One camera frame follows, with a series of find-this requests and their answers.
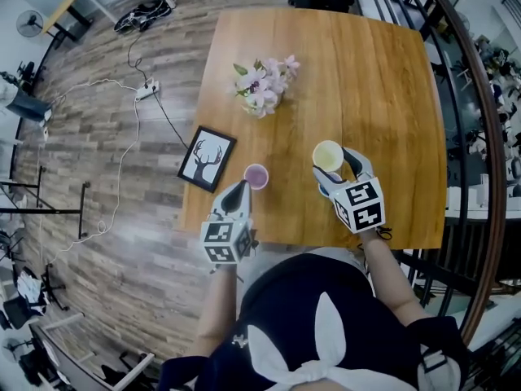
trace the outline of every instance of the purple drink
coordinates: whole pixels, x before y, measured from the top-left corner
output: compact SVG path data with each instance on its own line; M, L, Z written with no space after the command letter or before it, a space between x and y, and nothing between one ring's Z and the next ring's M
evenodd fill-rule
M244 179L250 183L252 190L262 190L268 184L268 170L261 164L251 164L244 171Z

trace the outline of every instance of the deer antler drawing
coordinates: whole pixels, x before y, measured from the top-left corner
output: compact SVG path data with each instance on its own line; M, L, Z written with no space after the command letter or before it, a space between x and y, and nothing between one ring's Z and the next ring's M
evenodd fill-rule
M198 155L199 154L199 151L201 150L201 147L203 146L203 142L205 141L205 139L203 140L199 140L195 146L194 146L194 156L195 156L195 164L197 165L197 168L195 169L195 172L194 172L194 180L200 180L200 181L205 181L205 182L208 182L206 181L204 178L203 178L203 170L204 168L207 166L207 165L217 165L221 162L221 159L222 159L222 148L219 147L217 149L217 154L216 154L216 157L214 160L210 161L210 155L207 156L206 158L206 161L203 162L203 158L201 155Z

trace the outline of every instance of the white bow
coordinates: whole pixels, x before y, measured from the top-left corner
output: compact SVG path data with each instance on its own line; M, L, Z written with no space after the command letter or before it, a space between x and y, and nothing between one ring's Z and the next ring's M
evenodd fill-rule
M394 376L368 369L344 369L346 352L344 325L339 311L327 293L318 300L315 314L315 346L320 360L302 364L288 371L286 361L264 332L252 325L247 327L248 344L255 372L275 383L267 391L287 391L294 385L328 379L351 391L414 391L415 388Z

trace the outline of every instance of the wooden floor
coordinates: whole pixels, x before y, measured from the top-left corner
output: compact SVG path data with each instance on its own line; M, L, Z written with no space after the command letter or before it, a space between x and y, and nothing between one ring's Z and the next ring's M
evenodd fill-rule
M114 10L124 14L145 1L124 0ZM131 60L142 57L140 68L160 80L164 109L186 141L219 12L286 6L286 1L177 0L172 15L156 21L134 45ZM99 16L79 46L51 51L36 96L52 101L76 84L106 77L139 87L142 75L127 65L127 50L136 37L116 35L109 20ZM37 164L44 165L43 197L55 207L69 208L79 205L81 184L89 181L86 230L97 233L100 219L110 225L120 157L137 136L133 100L132 91L115 83L71 91L54 108L46 144L33 123L24 124L15 179L35 181ZM77 327L55 335L74 357L93 350L98 356L89 365L98 373L103 362L121 369L116 356L124 349L151 351L158 360L183 354L208 284L210 265L196 239L177 230L183 182L176 174L185 150L153 98L137 108L139 141L121 170L120 207L112 230L60 253L54 267L67 285L59 297L71 306L69 313L86 316ZM76 216L24 220L21 248L36 273L77 239ZM46 319L65 316L52 306Z

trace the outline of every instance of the flower bouquet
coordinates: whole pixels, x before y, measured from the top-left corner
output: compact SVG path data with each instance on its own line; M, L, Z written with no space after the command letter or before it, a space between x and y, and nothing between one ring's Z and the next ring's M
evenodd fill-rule
M243 106L243 109L259 119L266 114L275 113L284 91L296 78L299 66L294 55L286 58L284 62L273 58L266 61L257 59L253 67L248 69L234 64L235 71L240 76L235 82L234 91L236 95L244 97L246 106Z

